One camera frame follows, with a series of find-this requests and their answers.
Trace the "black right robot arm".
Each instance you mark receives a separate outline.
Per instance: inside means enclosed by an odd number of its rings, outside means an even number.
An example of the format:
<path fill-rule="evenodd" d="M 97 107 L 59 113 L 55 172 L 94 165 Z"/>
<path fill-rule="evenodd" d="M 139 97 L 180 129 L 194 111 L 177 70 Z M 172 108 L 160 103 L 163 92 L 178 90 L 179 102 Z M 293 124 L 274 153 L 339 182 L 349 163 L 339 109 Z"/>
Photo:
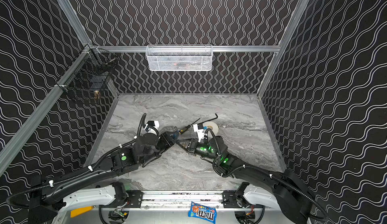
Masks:
<path fill-rule="evenodd" d="M 243 161 L 228 151 L 223 138 L 215 135 L 212 129 L 206 129 L 201 140 L 180 139 L 182 133 L 177 131 L 172 135 L 177 145 L 210 162 L 219 176 L 235 177 L 269 192 L 274 196 L 282 214 L 293 223 L 305 224 L 309 219 L 322 222 L 329 220 L 325 208 L 292 171 L 270 171 Z"/>

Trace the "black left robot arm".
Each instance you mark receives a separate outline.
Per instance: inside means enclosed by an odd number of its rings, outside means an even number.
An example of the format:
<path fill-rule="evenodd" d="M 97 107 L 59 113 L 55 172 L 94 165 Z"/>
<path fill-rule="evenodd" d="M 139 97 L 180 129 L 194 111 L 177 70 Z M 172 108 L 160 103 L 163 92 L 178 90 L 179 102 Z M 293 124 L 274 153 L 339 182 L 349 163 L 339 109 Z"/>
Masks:
<path fill-rule="evenodd" d="M 160 133 L 155 122 L 140 120 L 135 139 L 121 144 L 96 162 L 60 177 L 34 177 L 30 189 L 11 194 L 6 203 L 14 208 L 28 210 L 30 224 L 43 224 L 53 220 L 70 205 L 70 198 L 87 186 L 103 180 L 144 168 L 171 148 L 180 133 L 177 130 Z"/>

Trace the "blue padlock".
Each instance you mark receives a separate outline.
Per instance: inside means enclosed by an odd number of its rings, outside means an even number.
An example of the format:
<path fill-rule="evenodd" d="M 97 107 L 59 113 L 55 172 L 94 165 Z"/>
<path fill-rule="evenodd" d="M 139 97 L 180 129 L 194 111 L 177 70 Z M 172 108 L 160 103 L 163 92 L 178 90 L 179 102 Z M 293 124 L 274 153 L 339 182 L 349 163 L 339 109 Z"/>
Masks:
<path fill-rule="evenodd" d="M 172 134 L 172 139 L 173 140 L 177 140 L 180 136 L 180 133 L 179 131 L 174 131 L 173 134 Z"/>

